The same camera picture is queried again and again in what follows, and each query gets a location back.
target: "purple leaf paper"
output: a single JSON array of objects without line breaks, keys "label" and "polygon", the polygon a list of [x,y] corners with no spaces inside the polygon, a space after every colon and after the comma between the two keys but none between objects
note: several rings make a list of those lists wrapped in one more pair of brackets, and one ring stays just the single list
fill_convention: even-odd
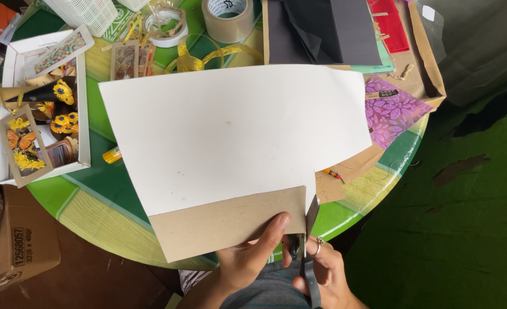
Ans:
[{"label": "purple leaf paper", "polygon": [[387,149],[397,136],[433,109],[378,76],[366,83],[366,92],[394,89],[399,91],[398,95],[366,100],[366,119],[373,130],[370,136],[383,149]]}]

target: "round table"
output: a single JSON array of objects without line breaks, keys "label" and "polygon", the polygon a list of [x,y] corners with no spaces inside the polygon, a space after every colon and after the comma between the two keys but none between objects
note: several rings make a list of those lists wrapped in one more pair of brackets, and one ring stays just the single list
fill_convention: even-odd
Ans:
[{"label": "round table", "polygon": [[[185,0],[180,6],[187,11],[190,33],[203,33],[205,30],[200,3],[201,0]],[[64,24],[58,17],[43,9],[37,5],[31,6],[15,33],[15,39],[54,32]],[[121,5],[117,5],[117,9],[119,17],[115,23],[129,18],[133,13]],[[45,23],[46,19],[51,19],[51,22]],[[117,32],[118,25],[108,31]],[[30,183],[28,189],[58,221],[102,249],[155,266],[210,270],[216,267],[213,254],[173,263],[165,261],[160,244],[133,189],[125,163],[119,160],[109,165],[102,158],[104,152],[116,146],[97,86],[100,81],[110,80],[111,54],[100,49],[111,44],[112,39],[115,37],[110,38],[106,34],[102,38],[95,38],[95,45],[86,52],[91,168],[36,181]],[[263,33],[259,24],[244,43],[257,50],[263,50]],[[200,38],[191,48],[191,54],[195,56],[197,53],[198,57],[202,57],[207,54],[206,51],[213,49],[207,39]],[[176,47],[157,48],[154,74],[160,74],[162,67],[176,56]],[[258,63],[245,53],[236,54],[226,60],[226,67],[254,64]],[[136,109],[136,112],[140,116],[140,109]],[[342,186],[346,196],[344,200],[320,205],[313,235],[322,236],[326,241],[330,240],[359,221],[388,194],[412,160],[421,142],[427,119],[428,115],[424,116],[415,126],[396,138],[369,172],[344,184]],[[279,259],[281,248],[278,247],[268,262]]]}]

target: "packing tape roll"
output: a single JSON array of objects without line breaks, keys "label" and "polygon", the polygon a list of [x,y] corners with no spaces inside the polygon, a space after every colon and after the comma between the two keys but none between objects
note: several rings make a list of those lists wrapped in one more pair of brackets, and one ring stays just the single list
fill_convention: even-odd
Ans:
[{"label": "packing tape roll", "polygon": [[[202,0],[202,13],[209,35],[221,43],[236,43],[253,30],[253,0]],[[235,13],[231,18],[218,17]]]},{"label": "packing tape roll", "polygon": [[[172,9],[172,8],[163,8],[157,13],[158,20],[167,20],[175,19],[175,20],[181,20],[181,18],[184,16],[178,9]],[[154,20],[154,13],[150,13],[145,18],[145,21],[143,23],[143,29],[144,32],[147,32],[150,30],[150,28],[155,24]],[[186,18],[183,19],[183,25],[181,26],[181,29],[175,33],[171,37],[150,37],[148,40],[150,43],[152,43],[154,46],[157,47],[173,47],[177,46],[177,43],[179,42],[179,39],[184,37],[188,34],[188,25],[186,23]]]}]

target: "scissors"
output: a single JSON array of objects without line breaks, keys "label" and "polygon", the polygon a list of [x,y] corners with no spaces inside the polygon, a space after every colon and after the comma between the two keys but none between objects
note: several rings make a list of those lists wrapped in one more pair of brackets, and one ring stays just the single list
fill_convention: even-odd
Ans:
[{"label": "scissors", "polygon": [[312,257],[307,256],[307,242],[309,241],[309,236],[311,235],[314,221],[317,219],[319,209],[320,200],[315,194],[313,201],[311,202],[311,207],[309,207],[309,211],[305,216],[307,227],[306,233],[288,235],[288,239],[290,240],[289,251],[292,260],[295,261],[299,254],[301,254],[301,269],[299,271],[299,275],[305,278],[305,282],[307,282],[307,286],[309,287],[311,296],[305,296],[305,298],[307,299],[307,302],[311,308],[318,308],[320,307],[321,303],[317,278],[314,276],[313,259]]}]

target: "white plastic basket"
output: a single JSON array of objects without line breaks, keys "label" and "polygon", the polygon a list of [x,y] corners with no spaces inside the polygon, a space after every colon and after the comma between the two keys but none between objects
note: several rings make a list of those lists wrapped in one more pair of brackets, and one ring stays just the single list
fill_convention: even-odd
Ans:
[{"label": "white plastic basket", "polygon": [[85,24],[93,36],[100,37],[118,17],[112,0],[44,0],[70,27]]},{"label": "white plastic basket", "polygon": [[149,0],[116,0],[132,11],[139,11]]}]

